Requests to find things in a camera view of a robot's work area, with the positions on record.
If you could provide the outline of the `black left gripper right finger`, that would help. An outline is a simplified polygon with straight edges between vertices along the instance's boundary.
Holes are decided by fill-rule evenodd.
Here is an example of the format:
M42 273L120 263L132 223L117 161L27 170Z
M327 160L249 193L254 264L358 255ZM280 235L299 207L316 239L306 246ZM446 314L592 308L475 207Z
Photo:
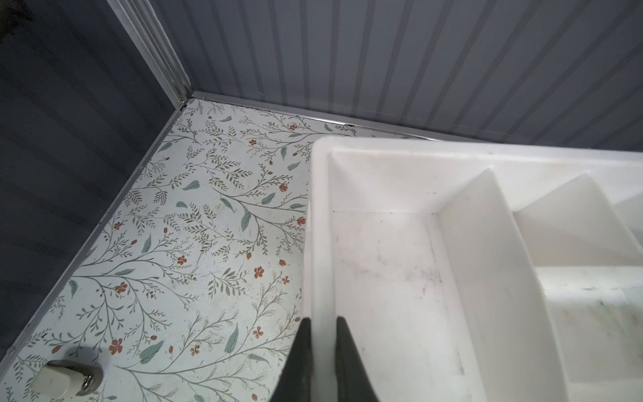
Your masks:
M339 402L378 402L345 318L337 317L335 350Z

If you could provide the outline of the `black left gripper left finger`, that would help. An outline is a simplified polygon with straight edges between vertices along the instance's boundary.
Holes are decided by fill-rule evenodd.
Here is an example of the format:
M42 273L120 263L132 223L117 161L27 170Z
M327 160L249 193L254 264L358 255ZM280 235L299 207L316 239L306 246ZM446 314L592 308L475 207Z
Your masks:
M270 402L309 402L311 373L311 319L303 318Z

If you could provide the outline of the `white plastic drawer organizer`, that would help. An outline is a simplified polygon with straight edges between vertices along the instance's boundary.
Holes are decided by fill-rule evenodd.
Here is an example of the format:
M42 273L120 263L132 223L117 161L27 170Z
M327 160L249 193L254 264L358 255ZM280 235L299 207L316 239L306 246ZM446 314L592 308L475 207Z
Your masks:
M345 318L382 401L639 401L639 152L325 137L311 154L312 398Z

